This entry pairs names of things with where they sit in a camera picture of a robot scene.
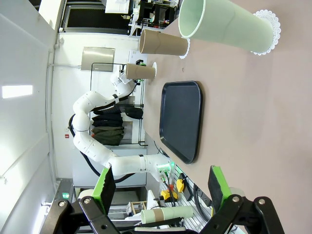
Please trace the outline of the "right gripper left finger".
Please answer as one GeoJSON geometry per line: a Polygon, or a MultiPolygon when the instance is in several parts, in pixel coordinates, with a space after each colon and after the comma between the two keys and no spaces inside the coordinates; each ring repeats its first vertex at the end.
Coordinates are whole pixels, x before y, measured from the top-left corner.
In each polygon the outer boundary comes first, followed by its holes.
{"type": "Polygon", "coordinates": [[[108,217],[116,190],[112,168],[104,168],[92,195],[71,203],[67,199],[53,201],[43,224],[44,234],[77,234],[89,226],[95,234],[118,234],[108,217]]]}

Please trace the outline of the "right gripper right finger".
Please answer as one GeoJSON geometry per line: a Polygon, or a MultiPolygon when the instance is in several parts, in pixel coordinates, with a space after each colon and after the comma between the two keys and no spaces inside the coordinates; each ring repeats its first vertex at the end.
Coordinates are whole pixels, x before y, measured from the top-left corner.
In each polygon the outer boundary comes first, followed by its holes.
{"type": "Polygon", "coordinates": [[[211,166],[208,188],[215,214],[200,231],[201,234],[225,234],[234,225],[243,226],[249,234],[283,234],[284,229],[270,198],[253,201],[232,193],[219,166],[211,166]]]}

